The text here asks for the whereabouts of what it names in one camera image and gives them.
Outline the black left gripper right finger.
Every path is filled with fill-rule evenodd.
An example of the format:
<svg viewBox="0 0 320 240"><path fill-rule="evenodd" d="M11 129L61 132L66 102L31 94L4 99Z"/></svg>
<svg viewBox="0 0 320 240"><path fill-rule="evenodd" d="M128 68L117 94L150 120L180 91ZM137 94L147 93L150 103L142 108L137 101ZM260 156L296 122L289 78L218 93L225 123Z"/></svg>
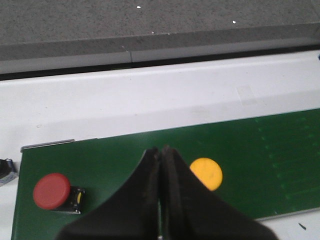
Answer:
<svg viewBox="0 0 320 240"><path fill-rule="evenodd" d="M160 154L161 228L167 240L276 240L275 233L208 190L181 155Z"/></svg>

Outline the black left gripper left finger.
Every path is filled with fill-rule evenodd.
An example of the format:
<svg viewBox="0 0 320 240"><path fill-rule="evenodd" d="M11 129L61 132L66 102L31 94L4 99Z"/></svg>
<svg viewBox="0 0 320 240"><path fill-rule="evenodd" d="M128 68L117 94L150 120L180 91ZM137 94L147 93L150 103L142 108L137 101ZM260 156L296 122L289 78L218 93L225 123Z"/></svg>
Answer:
<svg viewBox="0 0 320 240"><path fill-rule="evenodd" d="M57 240L156 240L160 152L146 149L126 182L104 203L64 226Z"/></svg>

